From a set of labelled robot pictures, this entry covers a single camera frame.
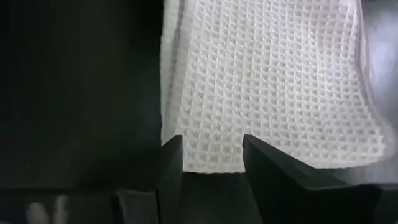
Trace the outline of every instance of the waffle texture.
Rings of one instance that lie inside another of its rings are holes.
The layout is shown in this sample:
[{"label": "waffle texture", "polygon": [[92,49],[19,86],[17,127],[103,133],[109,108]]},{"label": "waffle texture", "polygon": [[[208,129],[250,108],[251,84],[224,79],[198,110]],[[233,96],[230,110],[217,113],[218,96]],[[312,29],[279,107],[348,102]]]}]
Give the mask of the waffle texture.
[{"label": "waffle texture", "polygon": [[166,0],[162,141],[184,171],[244,172],[253,134],[316,168],[388,157],[357,0]]}]

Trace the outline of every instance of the gray surface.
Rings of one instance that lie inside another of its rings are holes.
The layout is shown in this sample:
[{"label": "gray surface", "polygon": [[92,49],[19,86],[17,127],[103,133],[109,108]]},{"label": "gray surface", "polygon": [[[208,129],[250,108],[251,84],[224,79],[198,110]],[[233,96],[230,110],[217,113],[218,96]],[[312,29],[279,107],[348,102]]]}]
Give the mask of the gray surface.
[{"label": "gray surface", "polygon": [[[398,2],[363,0],[373,74],[371,83],[379,112],[398,129]],[[398,182],[398,156],[365,167],[338,170],[336,176],[353,184]]]}]

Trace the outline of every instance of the white towel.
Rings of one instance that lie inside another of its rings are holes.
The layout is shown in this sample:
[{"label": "white towel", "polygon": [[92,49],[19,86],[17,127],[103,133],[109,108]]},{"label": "white towel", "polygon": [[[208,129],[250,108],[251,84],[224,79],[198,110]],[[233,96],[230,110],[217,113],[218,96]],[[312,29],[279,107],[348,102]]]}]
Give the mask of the white towel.
[{"label": "white towel", "polygon": [[244,172],[253,134],[316,168],[392,154],[376,113],[359,0],[166,0],[162,141],[184,171]]}]

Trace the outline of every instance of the fabric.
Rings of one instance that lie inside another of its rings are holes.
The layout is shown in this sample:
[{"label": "fabric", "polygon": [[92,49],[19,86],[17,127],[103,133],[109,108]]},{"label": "fabric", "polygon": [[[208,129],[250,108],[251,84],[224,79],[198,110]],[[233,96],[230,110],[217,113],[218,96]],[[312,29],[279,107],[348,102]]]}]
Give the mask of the fabric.
[{"label": "fabric", "polygon": [[166,0],[162,142],[184,171],[244,172],[253,134],[316,168],[392,154],[376,113],[356,0]]}]

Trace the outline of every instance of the white waffle cloth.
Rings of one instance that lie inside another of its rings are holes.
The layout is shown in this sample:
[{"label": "white waffle cloth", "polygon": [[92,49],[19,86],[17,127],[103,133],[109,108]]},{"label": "white waffle cloth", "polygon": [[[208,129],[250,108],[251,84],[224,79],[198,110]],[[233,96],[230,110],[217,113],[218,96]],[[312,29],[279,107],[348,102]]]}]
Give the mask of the white waffle cloth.
[{"label": "white waffle cloth", "polygon": [[357,0],[166,0],[162,141],[184,171],[244,172],[253,134],[316,168],[389,157]]}]

